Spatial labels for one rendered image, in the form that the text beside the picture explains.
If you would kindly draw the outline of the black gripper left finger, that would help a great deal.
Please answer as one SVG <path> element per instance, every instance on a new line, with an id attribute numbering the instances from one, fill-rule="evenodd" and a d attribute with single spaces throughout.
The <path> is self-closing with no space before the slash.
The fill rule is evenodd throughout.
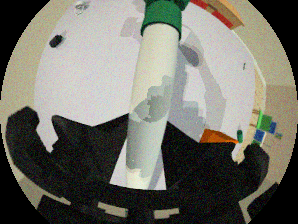
<path id="1" fill-rule="evenodd" d="M 53 115 L 51 121 L 59 139 L 90 153 L 101 181 L 109 184 L 128 135 L 129 113 L 94 127 L 59 115 Z"/>

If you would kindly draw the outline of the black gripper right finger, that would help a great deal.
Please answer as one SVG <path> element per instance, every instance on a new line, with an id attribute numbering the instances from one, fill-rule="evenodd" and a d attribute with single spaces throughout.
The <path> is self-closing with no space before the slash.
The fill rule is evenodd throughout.
<path id="1" fill-rule="evenodd" d="M 176 125 L 166 124 L 161 143 L 166 189 L 178 189 L 178 183 L 185 180 L 206 157 L 222 156 L 226 153 L 230 156 L 234 147 L 234 141 L 197 143 Z"/>

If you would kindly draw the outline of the pale cream cylinder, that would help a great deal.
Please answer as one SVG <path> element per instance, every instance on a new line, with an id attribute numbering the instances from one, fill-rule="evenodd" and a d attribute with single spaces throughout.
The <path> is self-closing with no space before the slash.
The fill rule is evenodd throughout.
<path id="1" fill-rule="evenodd" d="M 148 189 L 168 124 L 178 34 L 170 24 L 145 27 L 134 69 L 126 135 L 126 188 Z"/>

